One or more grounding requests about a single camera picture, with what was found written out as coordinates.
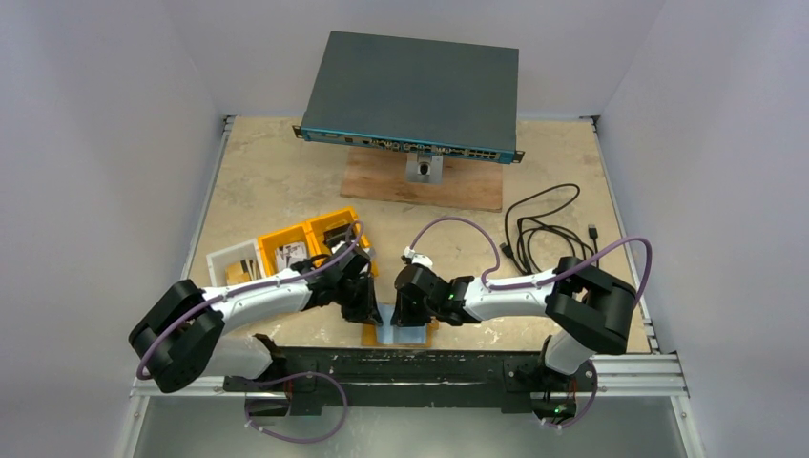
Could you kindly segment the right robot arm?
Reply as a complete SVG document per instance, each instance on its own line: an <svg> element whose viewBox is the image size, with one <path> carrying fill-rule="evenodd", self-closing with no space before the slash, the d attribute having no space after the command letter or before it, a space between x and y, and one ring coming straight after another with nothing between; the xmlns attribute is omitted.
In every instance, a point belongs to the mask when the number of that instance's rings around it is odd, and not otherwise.
<svg viewBox="0 0 809 458"><path fill-rule="evenodd" d="M625 281L576 257L550 271L486 280L439 277L413 261L394 281L390 319L397 327L438 320L454 326L507 317L544 317L560 330L550 336L535 366L538 381L557 388L596 354L622 355L630 337L637 291Z"/></svg>

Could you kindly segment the tan leather card holder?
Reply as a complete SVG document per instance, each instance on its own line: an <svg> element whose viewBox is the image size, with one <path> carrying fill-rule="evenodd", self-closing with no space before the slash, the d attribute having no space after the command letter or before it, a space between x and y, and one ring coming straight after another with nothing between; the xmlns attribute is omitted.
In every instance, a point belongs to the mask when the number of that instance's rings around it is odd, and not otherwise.
<svg viewBox="0 0 809 458"><path fill-rule="evenodd" d="M361 346L430 348L433 337L439 329L439 323L433 320L423 326L395 326L391 324L394 309L392 304L379 305L382 324L364 324L362 326Z"/></svg>

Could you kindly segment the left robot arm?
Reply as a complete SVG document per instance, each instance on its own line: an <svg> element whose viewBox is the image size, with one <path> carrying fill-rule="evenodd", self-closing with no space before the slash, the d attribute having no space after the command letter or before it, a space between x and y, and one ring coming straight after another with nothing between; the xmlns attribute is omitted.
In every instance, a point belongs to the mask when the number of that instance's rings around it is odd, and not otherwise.
<svg viewBox="0 0 809 458"><path fill-rule="evenodd" d="M342 243L330 255L299 261L279 273L237 286L200 288L177 281L128 336L139 358L136 377L163 393L199 377L238 377L271 390L284 377L284 357L271 338L234 331L278 315L336 304L350 323L382 322L370 255Z"/></svg>

